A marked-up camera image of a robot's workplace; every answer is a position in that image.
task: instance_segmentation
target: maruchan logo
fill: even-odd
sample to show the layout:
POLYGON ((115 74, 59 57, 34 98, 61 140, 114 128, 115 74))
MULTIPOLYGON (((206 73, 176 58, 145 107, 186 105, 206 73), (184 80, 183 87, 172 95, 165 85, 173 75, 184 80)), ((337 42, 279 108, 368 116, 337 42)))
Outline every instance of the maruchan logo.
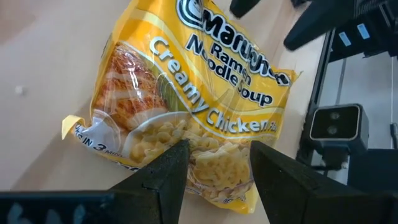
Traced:
POLYGON ((290 85, 288 76, 281 75, 278 78, 265 55, 258 52, 256 46, 229 24, 223 15, 203 7, 202 0, 177 0, 177 14, 186 26, 206 33, 223 47, 239 55, 248 64, 252 74, 272 78, 280 85, 290 85))
POLYGON ((189 27, 202 30, 202 11, 202 0, 177 0, 178 16, 189 27))

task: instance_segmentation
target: black metal frame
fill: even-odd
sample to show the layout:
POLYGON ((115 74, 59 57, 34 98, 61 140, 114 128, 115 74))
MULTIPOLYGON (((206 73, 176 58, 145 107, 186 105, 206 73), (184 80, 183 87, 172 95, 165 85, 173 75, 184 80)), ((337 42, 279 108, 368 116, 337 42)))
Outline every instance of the black metal frame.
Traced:
POLYGON ((308 104, 307 115, 305 116, 305 123, 300 137, 299 149, 296 155, 296 160, 306 165, 311 164, 313 149, 314 149, 313 146, 307 141, 311 128, 310 126, 312 122, 312 114, 318 108, 319 105, 319 100, 322 92, 323 82, 325 81, 325 74, 328 68, 330 50, 331 50, 331 45, 333 43, 334 35, 335 35, 334 29, 325 34, 325 40, 323 42, 317 74, 315 76, 310 102, 308 104))

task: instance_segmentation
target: yellow plastic package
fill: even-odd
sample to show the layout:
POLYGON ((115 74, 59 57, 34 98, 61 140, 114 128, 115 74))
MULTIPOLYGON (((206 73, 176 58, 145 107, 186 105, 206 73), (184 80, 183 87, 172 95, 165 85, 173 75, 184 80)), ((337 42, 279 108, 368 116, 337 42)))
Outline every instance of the yellow plastic package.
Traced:
POLYGON ((248 38, 208 0, 132 0, 104 49, 91 123, 68 116, 63 138, 131 170, 189 139, 187 192, 252 213, 250 142, 274 145, 296 74, 271 69, 248 38))

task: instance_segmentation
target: chicken picture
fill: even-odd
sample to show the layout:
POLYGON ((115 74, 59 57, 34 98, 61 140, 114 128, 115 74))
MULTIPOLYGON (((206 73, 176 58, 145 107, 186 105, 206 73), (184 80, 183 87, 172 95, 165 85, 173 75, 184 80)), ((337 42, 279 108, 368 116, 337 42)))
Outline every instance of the chicken picture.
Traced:
POLYGON ((130 46, 117 43, 93 100, 94 109, 110 115, 126 131, 168 112, 157 76, 144 60, 130 46))

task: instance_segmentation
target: black plastic part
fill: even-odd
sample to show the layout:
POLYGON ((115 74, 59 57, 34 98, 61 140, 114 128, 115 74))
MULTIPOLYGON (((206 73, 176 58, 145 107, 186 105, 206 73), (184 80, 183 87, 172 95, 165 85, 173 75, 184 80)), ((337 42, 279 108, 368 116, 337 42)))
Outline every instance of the black plastic part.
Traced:
POLYGON ((0 223, 178 223, 188 159, 184 140, 108 191, 1 193, 0 223))
POLYGON ((364 7, 367 13, 352 19, 340 27, 336 28, 336 38, 333 42, 333 51, 330 54, 330 61, 334 62, 343 58, 347 58, 356 54, 363 53, 365 57, 371 57, 388 51, 390 56, 396 55, 397 52, 396 39, 391 27, 394 15, 390 15, 391 5, 382 4, 380 7, 364 7), (362 29, 366 29, 369 37, 364 39, 358 29, 358 25, 362 25, 362 29), (344 33, 349 39, 350 45, 346 45, 338 34, 344 33))
POLYGON ((390 124, 390 135, 392 138, 392 145, 394 149, 398 149, 398 124, 392 123, 390 124))
POLYGON ((363 192, 398 192, 398 150, 369 149, 349 158, 349 186, 363 192))
POLYGON ((293 4, 293 7, 299 7, 302 4, 304 4, 307 1, 311 1, 311 0, 290 0, 293 4))
POLYGON ((296 50, 311 40, 343 25, 354 16, 353 0, 316 0, 309 5, 287 34, 284 45, 296 50))
POLYGON ((322 160, 329 167, 328 170, 340 170, 342 163, 348 161, 348 151, 346 147, 325 147, 322 160))
POLYGON ((237 17, 242 18, 246 15, 260 0, 232 0, 229 5, 231 13, 237 17))
POLYGON ((250 161, 271 224, 393 223, 397 198, 368 195, 254 141, 250 161))

